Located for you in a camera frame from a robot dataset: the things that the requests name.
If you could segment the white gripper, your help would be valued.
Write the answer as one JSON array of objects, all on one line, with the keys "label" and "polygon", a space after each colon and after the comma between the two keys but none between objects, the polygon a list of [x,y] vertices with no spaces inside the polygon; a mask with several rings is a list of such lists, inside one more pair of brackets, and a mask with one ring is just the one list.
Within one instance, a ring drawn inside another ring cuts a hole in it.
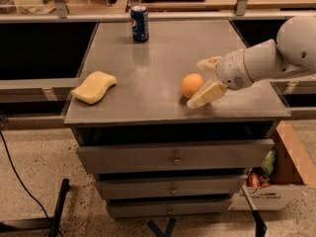
[{"label": "white gripper", "polygon": [[239,48],[225,54],[223,57],[214,56],[203,59],[197,63],[197,68],[203,71],[217,72],[220,81],[208,80],[204,85],[187,101],[187,107],[198,109],[206,104],[222,98],[227,88],[230,90],[241,90],[253,85],[244,62],[245,50]]}]

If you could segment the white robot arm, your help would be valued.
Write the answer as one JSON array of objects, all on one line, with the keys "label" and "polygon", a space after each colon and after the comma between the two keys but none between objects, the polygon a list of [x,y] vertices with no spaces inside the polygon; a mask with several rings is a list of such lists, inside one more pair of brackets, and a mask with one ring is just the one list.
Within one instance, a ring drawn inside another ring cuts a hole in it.
[{"label": "white robot arm", "polygon": [[206,81],[190,97],[187,107],[193,110],[224,97],[227,90],[248,88],[264,79],[315,73],[316,17],[293,17],[279,28],[276,40],[201,60],[197,67],[210,71],[216,80]]}]

